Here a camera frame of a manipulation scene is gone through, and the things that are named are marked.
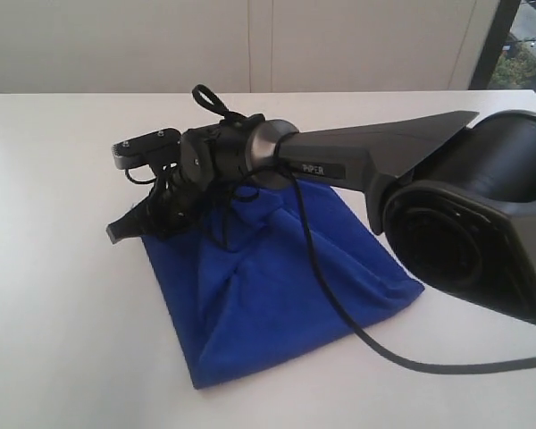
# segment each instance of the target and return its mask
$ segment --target white wall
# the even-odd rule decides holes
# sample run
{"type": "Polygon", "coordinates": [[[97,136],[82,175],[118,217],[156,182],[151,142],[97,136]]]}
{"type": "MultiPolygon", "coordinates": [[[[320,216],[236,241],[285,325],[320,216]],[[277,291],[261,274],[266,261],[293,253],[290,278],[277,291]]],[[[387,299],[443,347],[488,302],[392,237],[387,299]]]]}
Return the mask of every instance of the white wall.
{"type": "Polygon", "coordinates": [[[0,0],[0,92],[463,89],[498,0],[0,0]]]}

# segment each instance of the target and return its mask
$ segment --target black motor housing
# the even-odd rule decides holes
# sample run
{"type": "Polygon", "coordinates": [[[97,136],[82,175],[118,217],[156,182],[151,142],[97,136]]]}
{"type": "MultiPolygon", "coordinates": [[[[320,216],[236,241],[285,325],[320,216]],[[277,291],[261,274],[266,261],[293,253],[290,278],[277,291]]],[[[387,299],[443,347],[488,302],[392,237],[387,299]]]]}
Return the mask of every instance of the black motor housing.
{"type": "Polygon", "coordinates": [[[391,189],[382,224],[421,280],[536,324],[536,114],[459,132],[391,189]]]}

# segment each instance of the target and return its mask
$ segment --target robotic arm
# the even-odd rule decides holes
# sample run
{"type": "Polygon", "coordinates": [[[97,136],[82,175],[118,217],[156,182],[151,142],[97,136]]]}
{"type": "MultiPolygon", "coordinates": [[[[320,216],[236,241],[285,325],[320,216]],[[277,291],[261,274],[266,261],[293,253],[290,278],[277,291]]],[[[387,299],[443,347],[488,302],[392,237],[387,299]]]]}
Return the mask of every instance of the robotic arm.
{"type": "Polygon", "coordinates": [[[299,132],[232,112],[203,85],[193,97],[220,122],[113,147],[119,169],[155,173],[148,197],[107,227],[113,243],[165,239],[198,222],[213,195],[242,183],[281,189],[292,174],[363,192],[372,231],[420,279],[536,324],[536,114],[502,112],[473,128],[477,113],[456,111],[299,132]]]}

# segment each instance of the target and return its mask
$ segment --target blue cloth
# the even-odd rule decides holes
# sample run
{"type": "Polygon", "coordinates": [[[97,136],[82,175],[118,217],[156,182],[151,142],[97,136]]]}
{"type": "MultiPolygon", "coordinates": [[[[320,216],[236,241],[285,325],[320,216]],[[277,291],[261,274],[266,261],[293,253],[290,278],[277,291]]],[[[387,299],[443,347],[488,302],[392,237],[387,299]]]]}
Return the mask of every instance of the blue cloth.
{"type": "MultiPolygon", "coordinates": [[[[301,187],[325,278],[360,325],[387,319],[419,296],[423,286],[332,189],[301,187]]],[[[167,241],[143,239],[197,389],[276,366],[350,333],[312,273],[294,190],[260,190],[254,202],[232,205],[232,251],[197,230],[167,241]]],[[[220,219],[219,213],[208,218],[217,237],[220,219]]]]}

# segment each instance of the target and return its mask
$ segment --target table surface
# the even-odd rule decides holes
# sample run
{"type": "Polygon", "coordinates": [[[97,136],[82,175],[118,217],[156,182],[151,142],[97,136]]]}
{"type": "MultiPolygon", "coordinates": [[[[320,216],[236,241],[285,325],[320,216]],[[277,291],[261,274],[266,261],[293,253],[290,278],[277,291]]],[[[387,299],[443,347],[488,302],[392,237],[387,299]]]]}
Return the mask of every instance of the table surface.
{"type": "MultiPolygon", "coordinates": [[[[536,111],[530,91],[223,98],[301,130],[536,111]]],[[[148,191],[115,170],[110,147],[215,121],[185,95],[0,96],[0,428],[536,427],[536,370],[418,374],[354,335],[195,391],[141,241],[105,236],[148,191]]],[[[366,222],[363,195],[339,193],[366,222]]],[[[368,332],[425,362],[536,355],[535,326],[431,288],[368,332]]]]}

